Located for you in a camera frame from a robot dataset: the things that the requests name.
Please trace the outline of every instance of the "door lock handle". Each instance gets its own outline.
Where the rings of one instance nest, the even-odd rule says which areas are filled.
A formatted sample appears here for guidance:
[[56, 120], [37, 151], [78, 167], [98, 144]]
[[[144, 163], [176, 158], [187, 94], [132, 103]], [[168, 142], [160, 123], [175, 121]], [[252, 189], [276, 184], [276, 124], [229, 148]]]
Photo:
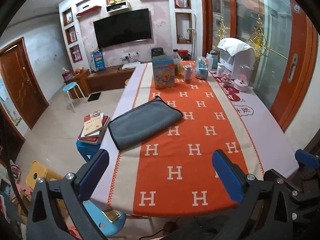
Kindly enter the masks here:
[[293, 54], [291, 67], [290, 67], [289, 74], [288, 74], [288, 79], [287, 79], [288, 83], [292, 82], [294, 73], [295, 73], [296, 68], [297, 68], [297, 63], [298, 63], [298, 54], [295, 53], [295, 54]]

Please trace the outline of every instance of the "television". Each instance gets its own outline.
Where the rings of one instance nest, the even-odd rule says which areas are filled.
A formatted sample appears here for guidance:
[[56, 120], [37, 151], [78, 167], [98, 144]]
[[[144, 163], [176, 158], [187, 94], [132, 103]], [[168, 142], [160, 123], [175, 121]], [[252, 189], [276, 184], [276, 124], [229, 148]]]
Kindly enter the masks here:
[[129, 41], [152, 39], [148, 9], [113, 15], [93, 23], [99, 49]]

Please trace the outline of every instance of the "orange table runner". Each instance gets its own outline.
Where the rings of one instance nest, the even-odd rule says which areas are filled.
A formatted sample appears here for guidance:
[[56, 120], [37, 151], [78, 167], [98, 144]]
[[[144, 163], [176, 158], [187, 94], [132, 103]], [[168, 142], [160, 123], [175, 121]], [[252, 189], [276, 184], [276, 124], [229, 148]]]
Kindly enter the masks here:
[[209, 74], [191, 84], [176, 79], [174, 88], [156, 90], [148, 65], [133, 108], [160, 96], [183, 112], [167, 130], [118, 155], [108, 205], [136, 215], [173, 216], [209, 213], [235, 205], [211, 158], [222, 149], [245, 173], [263, 170], [249, 133]]

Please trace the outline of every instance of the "dining table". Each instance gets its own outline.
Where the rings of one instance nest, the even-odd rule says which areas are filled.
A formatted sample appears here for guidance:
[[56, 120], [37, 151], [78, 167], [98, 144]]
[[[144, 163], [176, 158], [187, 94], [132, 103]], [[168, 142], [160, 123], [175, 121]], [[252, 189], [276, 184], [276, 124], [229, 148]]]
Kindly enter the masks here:
[[107, 129], [101, 148], [109, 153], [109, 165], [91, 196], [101, 210], [165, 217], [235, 207], [212, 165], [217, 149], [260, 180], [270, 169], [286, 178], [298, 170], [286, 136], [251, 88], [225, 87], [209, 72], [206, 80], [193, 76], [185, 83], [181, 76], [174, 87], [158, 90], [149, 62], [135, 68], [112, 119], [157, 96], [183, 116], [125, 150], [117, 149]]

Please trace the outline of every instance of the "gray microfiber cloth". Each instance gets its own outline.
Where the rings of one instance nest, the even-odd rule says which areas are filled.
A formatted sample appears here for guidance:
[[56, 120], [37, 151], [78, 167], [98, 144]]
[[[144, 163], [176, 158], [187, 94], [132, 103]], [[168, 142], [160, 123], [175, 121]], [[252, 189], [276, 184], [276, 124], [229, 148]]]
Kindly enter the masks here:
[[171, 126], [182, 116], [181, 111], [156, 97], [112, 120], [109, 131], [118, 150], [123, 150]]

